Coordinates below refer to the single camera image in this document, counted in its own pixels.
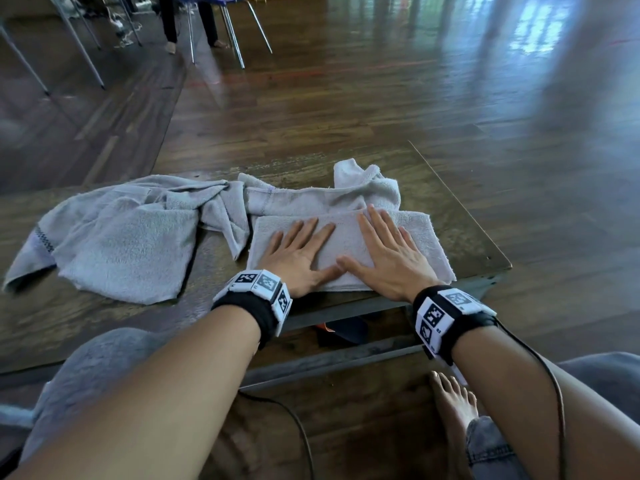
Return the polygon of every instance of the person's right forearm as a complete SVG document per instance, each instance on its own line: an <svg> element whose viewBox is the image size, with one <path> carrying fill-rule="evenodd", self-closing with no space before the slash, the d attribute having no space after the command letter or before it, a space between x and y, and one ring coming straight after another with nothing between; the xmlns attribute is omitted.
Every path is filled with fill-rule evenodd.
<svg viewBox="0 0 640 480"><path fill-rule="evenodd" d="M553 384L540 363L498 327L460 337L452 357L534 480L559 477ZM567 478L640 477L640 426L549 363L564 396Z"/></svg>

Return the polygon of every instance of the low wooden table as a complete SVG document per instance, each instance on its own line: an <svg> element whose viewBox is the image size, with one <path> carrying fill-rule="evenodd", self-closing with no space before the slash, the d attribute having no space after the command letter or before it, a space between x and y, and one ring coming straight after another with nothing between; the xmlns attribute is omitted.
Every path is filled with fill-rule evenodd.
<svg viewBox="0 0 640 480"><path fill-rule="evenodd" d="M331 187L334 163L349 158L355 158L363 168L377 164L384 176L397 179L403 210L431 215L436 234L458 277L459 288L482 298L510 269L508 259L409 143L401 147L317 153L247 168L182 175L199 180L231 180L243 171L279 187ZM52 189L0 198L0 267L5 271L9 268L27 235L46 211L89 189ZM0 295L0 387L52 377L75 348L108 330L130 326L175 333L204 315L213 295L231 276L244 269L246 252L242 259L234 262L220 233L203 231L198 241L184 289L178 299L169 302L142 306L114 301L76 290L70 282L58 278L55 271L37 279L18 295ZM373 292L313 293L295 301L285 331L398 306ZM412 335L391 337L251 369L243 387L264 387L419 350L420 342Z"/></svg>

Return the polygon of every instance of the black wrist strap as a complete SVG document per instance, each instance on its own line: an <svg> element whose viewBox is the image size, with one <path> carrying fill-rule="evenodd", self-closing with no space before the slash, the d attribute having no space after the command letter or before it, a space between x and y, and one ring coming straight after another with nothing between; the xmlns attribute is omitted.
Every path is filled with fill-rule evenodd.
<svg viewBox="0 0 640 480"><path fill-rule="evenodd" d="M260 346L258 350L262 350L267 342L275 335L278 321L273 314L271 304L267 300L251 292L229 292L217 300L211 309L213 310L222 305L239 306L251 314L258 323L258 327L260 327Z"/></svg>
<svg viewBox="0 0 640 480"><path fill-rule="evenodd" d="M456 345L456 342L466 332L474 330L476 328L484 326L496 325L495 318L484 312L475 313L472 315L463 315L459 309L453 306L446 298L438 294L438 291L451 289L451 286L438 285L425 288L415 297L413 302L413 322L418 320L417 313L420 306L422 306L425 298L430 298L437 306L441 307L447 314L453 319L453 325L442 336L442 342L440 344L440 350L438 355L449 365L453 365L453 359L451 357L451 351Z"/></svg>

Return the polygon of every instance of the wooden floor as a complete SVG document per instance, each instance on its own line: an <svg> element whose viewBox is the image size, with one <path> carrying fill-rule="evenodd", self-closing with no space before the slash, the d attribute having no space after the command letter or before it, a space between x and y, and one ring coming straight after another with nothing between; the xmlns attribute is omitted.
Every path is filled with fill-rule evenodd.
<svg viewBox="0 0 640 480"><path fill-rule="evenodd" d="M73 22L106 90L59 18L7 24L51 97L1 40L0 193L149 174L186 66L181 57L164 51L162 24L154 15L137 20L142 48L116 48L118 39L106 19L92 20L101 51L82 23Z"/></svg>
<svg viewBox="0 0 640 480"><path fill-rule="evenodd" d="M640 0L256 11L274 55L231 7L247 69L200 42L153 172L411 140L512 261L487 298L508 327L552 360L640 353ZM430 367L409 356L263 394L299 412L322 478L444 478ZM291 420L243 399L203 473L305 475Z"/></svg>

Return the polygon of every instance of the person in black pants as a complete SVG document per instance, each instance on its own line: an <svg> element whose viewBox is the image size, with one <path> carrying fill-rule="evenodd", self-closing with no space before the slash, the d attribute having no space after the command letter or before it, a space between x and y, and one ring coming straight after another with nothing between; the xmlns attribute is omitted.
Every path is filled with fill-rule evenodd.
<svg viewBox="0 0 640 480"><path fill-rule="evenodd" d="M162 14L162 24L164 35L166 36L166 50L170 54L175 54L175 44L178 42L178 34L175 31L175 19L173 15L173 0L159 0L160 12ZM209 3L198 2L198 12L202 19L204 31L207 34L207 42L210 47L228 48L228 45L218 39L216 22L213 19L213 8Z"/></svg>

